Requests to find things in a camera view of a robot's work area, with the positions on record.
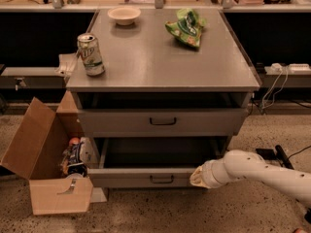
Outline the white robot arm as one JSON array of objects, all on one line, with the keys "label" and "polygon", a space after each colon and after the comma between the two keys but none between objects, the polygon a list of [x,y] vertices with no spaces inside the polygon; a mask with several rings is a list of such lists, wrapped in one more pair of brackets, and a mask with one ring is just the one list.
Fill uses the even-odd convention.
[{"label": "white robot arm", "polygon": [[218,188],[242,180],[264,183],[311,207],[309,173],[268,164],[253,152],[231,150],[221,159],[206,161],[190,175],[192,185],[205,188]]}]

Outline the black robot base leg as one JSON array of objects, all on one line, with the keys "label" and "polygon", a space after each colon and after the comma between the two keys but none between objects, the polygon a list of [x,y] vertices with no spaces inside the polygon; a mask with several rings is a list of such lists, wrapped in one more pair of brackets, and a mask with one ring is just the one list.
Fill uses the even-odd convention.
[{"label": "black robot base leg", "polygon": [[[293,165],[290,162],[291,157],[285,154],[285,151],[280,145],[276,145],[275,149],[276,149],[276,156],[281,160],[282,166],[292,169]],[[304,219],[311,224],[311,209],[310,208],[307,209]]]}]

